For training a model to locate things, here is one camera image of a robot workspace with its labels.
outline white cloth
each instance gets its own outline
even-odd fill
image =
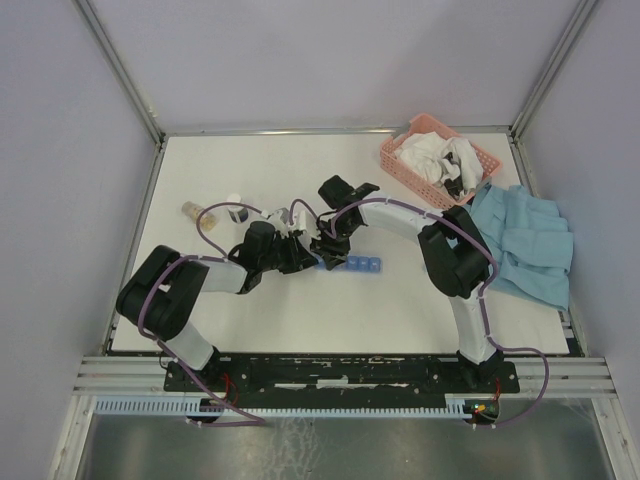
[[[452,162],[444,158],[450,152],[453,153]],[[411,170],[437,187],[441,187],[445,180],[454,180],[462,175],[466,195],[482,180],[482,165],[466,138],[445,140],[435,132],[415,133],[394,153]]]

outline laundry basket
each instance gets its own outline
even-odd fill
[[[412,192],[416,193],[436,208],[447,210],[454,205],[464,205],[475,195],[475,191],[469,193],[466,197],[456,201],[449,196],[445,188],[438,188],[431,185],[427,180],[415,173],[404,162],[397,159],[393,152],[396,151],[402,142],[414,133],[430,133],[436,132],[442,138],[449,139],[451,137],[461,137],[459,133],[446,125],[440,123],[431,115],[426,113],[420,114],[409,123],[408,132],[405,134],[396,134],[385,140],[380,147],[380,165],[382,169],[391,176],[400,180]],[[496,157],[481,149],[474,143],[471,146],[478,155],[478,160],[484,169],[482,182],[478,185],[478,189],[482,188],[490,181],[491,176],[495,175],[501,168],[502,162]]]

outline robotic arm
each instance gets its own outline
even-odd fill
[[[336,175],[319,190],[336,211],[331,220],[318,219],[314,224],[303,212],[296,225],[288,227],[288,212],[282,209],[266,220],[252,222],[244,241],[229,252],[228,261],[198,259],[181,263],[165,279],[164,288],[153,296],[144,328],[193,370],[214,375],[220,353],[189,321],[201,291],[245,294],[260,283],[262,273],[304,270],[318,263],[314,255],[321,257],[331,270],[346,261],[350,236],[359,227],[378,227],[420,247],[431,281],[451,301],[460,338],[458,357],[469,383],[490,378],[503,356],[485,338],[478,302],[478,289],[489,278],[487,259],[453,230],[389,203],[384,194],[374,193],[377,191],[377,186],[368,183],[354,189]],[[486,248],[466,210],[454,207],[441,215]],[[300,242],[303,235],[311,237],[308,248]],[[117,311],[137,325],[142,304],[154,283],[179,258],[180,254],[168,247],[156,247],[118,296]]]

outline blue towel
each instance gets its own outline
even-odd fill
[[[557,204],[520,185],[490,186],[476,194],[469,213],[500,265],[491,287],[566,311],[573,234]]]

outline white wall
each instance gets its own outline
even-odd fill
[[[0,2],[0,478],[46,476],[153,145],[68,0]]]
[[[640,2],[602,2],[525,139],[575,232],[572,294],[640,445]]]
[[[578,0],[94,0],[168,132],[510,125]]]

